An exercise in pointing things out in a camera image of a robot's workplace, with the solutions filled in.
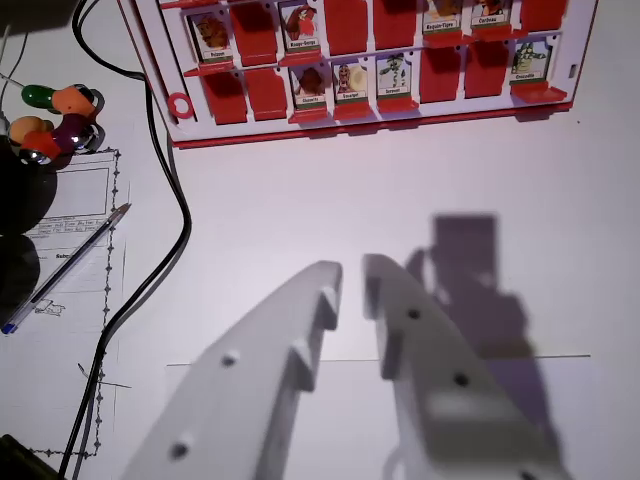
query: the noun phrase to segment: printed character name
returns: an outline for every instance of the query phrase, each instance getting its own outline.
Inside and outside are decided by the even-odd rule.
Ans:
[[[209,58],[220,58],[224,57],[227,54],[226,50],[215,50],[212,52],[207,52]]]
[[[300,40],[297,42],[289,43],[290,48],[315,47],[316,45],[318,45],[318,40],[316,40],[315,38],[312,38],[310,40]]]
[[[498,16],[495,17],[481,17],[478,19],[479,25],[486,25],[487,23],[498,23]]]
[[[318,103],[323,102],[324,99],[322,97],[305,97],[301,99],[302,103]]]
[[[445,28],[457,27],[456,22],[430,23],[424,27],[425,31],[442,30]]]

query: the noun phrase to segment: table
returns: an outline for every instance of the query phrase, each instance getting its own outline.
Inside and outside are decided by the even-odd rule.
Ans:
[[[339,329],[326,337],[323,359],[376,358],[374,329],[361,312],[362,255],[415,260],[437,243],[434,219],[460,214],[493,219],[497,292],[518,300],[519,328],[535,352],[593,355],[607,419],[594,435],[608,445],[608,476],[636,478],[640,430],[630,419],[640,398],[633,381],[640,362],[638,15],[632,0],[601,2],[576,105],[548,120],[176,151],[193,235],[171,275],[112,344],[118,367],[111,378],[134,388],[118,392],[117,442],[105,478],[118,477],[161,411],[165,366],[195,359],[311,262],[344,267]],[[100,55],[137,68],[114,2],[99,3],[85,31]],[[10,39],[6,62],[19,43]],[[58,68],[49,67],[52,59]],[[82,82],[104,94],[106,145],[120,148],[131,168],[125,294],[132,292],[181,226],[149,143],[142,85],[94,64],[69,27],[30,35],[15,78]],[[7,96],[4,109],[10,118],[30,111],[16,95]]]

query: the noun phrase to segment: white paper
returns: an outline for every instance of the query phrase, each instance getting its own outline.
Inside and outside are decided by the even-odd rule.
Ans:
[[[129,182],[119,169],[122,161],[118,151],[106,150],[74,156],[57,172],[56,195],[45,218],[25,234],[40,261],[38,287],[114,208],[127,202]],[[46,295],[15,333],[0,336],[0,434],[11,434],[56,469],[86,384],[78,364],[89,371],[100,332],[122,303],[124,258],[124,237],[116,228]],[[108,361],[107,356],[104,381],[117,383],[108,377]],[[84,478],[90,477],[87,470],[93,470],[96,459],[105,457],[113,431],[115,388],[99,385],[96,390]]]

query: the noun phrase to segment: black object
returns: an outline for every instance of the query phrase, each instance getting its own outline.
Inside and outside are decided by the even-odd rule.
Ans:
[[[162,153],[162,147],[160,145],[160,141],[158,139],[158,133],[156,132],[155,127],[155,119],[153,116],[153,94],[151,92],[151,87],[147,82],[147,78],[142,72],[134,72],[129,70],[124,70],[119,68],[102,58],[100,58],[92,49],[87,45],[82,37],[82,23],[84,21],[84,16],[82,11],[87,3],[87,0],[80,0],[78,5],[76,6],[75,11],[73,12],[73,18],[71,20],[71,28],[73,30],[73,35],[75,36],[76,41],[80,45],[80,47],[89,55],[93,60],[102,65],[103,67],[119,73],[127,78],[131,78],[133,80],[140,80],[144,82],[145,85],[145,104],[147,110],[147,122],[149,124],[149,134],[151,135],[151,142],[153,144],[153,149],[156,152],[158,157],[158,161],[160,162],[160,166],[162,167],[162,171],[167,178],[167,182],[171,187],[171,191],[173,192],[178,205],[180,206],[180,211],[182,213],[183,224],[182,230],[177,241],[174,243],[169,253],[162,259],[160,264],[151,272],[151,274],[140,284],[140,286],[136,289],[135,292],[127,299],[127,301],[120,307],[120,309],[116,312],[116,314],[109,320],[109,323],[105,326],[102,334],[100,335],[100,339],[98,340],[98,345],[96,346],[96,352],[93,357],[93,363],[91,365],[91,370],[89,372],[89,378],[87,380],[87,384],[85,386],[84,394],[82,396],[82,401],[80,403],[80,407],[78,408],[78,413],[76,415],[75,422],[73,424],[73,428],[71,429],[71,434],[69,435],[69,441],[67,442],[67,447],[65,449],[64,455],[62,457],[62,462],[60,463],[60,470],[58,473],[58,478],[63,479],[64,475],[67,471],[67,467],[69,466],[69,461],[71,460],[71,455],[73,453],[73,448],[76,443],[76,439],[78,438],[78,434],[80,432],[80,427],[84,420],[85,412],[89,406],[89,402],[93,397],[93,392],[98,383],[98,374],[100,373],[100,366],[102,364],[102,359],[106,353],[107,345],[111,340],[113,334],[117,331],[120,325],[126,321],[127,313],[131,310],[138,299],[147,291],[149,287],[151,287],[156,279],[166,271],[167,267],[171,264],[173,260],[175,260],[179,254],[186,247],[187,242],[189,241],[189,237],[191,236],[191,213],[189,212],[189,205],[187,204],[187,200],[182,193],[180,185],[178,183],[177,178],[171,172],[169,165],[167,164],[167,160],[164,158],[164,154]],[[91,421],[90,414],[87,415],[86,422],[89,423]]]
[[[55,480],[57,473],[11,435],[0,438],[0,473],[3,480]]]

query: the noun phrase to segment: wooden bead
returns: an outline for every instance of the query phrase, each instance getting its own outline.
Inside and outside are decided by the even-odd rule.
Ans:
[[[15,120],[9,128],[9,138],[18,144],[24,142],[24,136],[29,132],[50,131],[51,122],[38,117],[27,116]]]

